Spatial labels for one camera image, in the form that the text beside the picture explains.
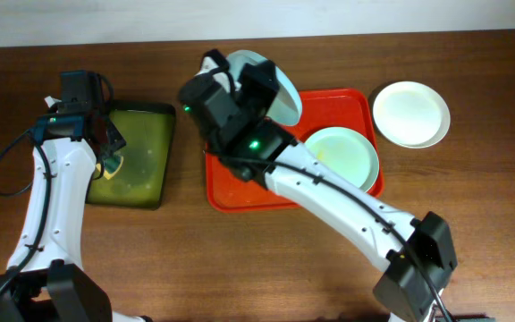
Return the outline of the light blue plate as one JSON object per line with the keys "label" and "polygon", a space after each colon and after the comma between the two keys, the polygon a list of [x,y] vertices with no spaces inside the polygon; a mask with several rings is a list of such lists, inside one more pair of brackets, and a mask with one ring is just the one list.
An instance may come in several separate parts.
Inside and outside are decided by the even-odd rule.
{"label": "light blue plate", "polygon": [[[232,52],[228,54],[226,59],[230,64],[229,73],[235,80],[238,92],[241,91],[241,70],[244,65],[257,65],[266,61],[264,56],[250,50]],[[300,94],[287,75],[278,66],[275,67],[275,75],[279,84],[279,91],[266,116],[279,124],[294,126],[299,123],[302,115]]]}

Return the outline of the yellow green sponge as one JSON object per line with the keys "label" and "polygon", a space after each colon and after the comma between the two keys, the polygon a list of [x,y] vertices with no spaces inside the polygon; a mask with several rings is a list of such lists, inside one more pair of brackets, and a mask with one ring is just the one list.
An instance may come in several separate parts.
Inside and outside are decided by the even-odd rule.
{"label": "yellow green sponge", "polygon": [[110,157],[101,159],[96,164],[96,169],[98,170],[98,176],[95,177],[95,180],[106,178],[107,180],[111,180],[122,168],[123,156],[114,154]]}

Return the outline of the pale green plate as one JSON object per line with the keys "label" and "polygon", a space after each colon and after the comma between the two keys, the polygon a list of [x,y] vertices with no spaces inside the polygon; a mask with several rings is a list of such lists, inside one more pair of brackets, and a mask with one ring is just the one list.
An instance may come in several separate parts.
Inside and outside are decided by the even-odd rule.
{"label": "pale green plate", "polygon": [[379,174],[379,159],[372,143],[345,127],[328,127],[306,141],[308,150],[324,165],[361,190],[369,192]]}

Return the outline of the white plate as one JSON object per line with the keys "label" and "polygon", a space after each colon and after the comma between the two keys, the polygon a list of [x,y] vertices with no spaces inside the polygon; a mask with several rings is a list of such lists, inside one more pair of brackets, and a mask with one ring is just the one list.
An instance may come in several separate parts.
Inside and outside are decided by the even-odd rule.
{"label": "white plate", "polygon": [[415,81],[397,81],[382,88],[372,112],[381,134],[404,148],[432,147],[451,126],[445,100],[434,89]]}

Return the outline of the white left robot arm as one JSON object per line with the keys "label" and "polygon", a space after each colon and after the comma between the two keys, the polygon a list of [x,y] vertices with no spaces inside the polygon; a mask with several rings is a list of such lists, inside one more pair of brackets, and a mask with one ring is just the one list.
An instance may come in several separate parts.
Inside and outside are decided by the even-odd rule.
{"label": "white left robot arm", "polygon": [[22,134],[34,173],[21,236],[0,275],[0,321],[128,321],[84,272],[80,246],[93,173],[126,144],[108,117],[114,91],[90,71],[62,72],[61,91]]}

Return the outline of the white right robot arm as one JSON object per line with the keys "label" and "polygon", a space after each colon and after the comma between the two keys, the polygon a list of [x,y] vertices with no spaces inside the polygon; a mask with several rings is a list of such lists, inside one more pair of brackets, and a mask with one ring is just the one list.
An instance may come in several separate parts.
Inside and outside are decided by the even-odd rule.
{"label": "white right robot arm", "polygon": [[441,297],[457,266],[449,225],[383,203],[309,152],[289,131],[300,95],[273,61],[207,51],[178,98],[233,176],[302,206],[359,249],[382,274],[373,293],[393,320],[427,321],[435,311],[452,319]]}

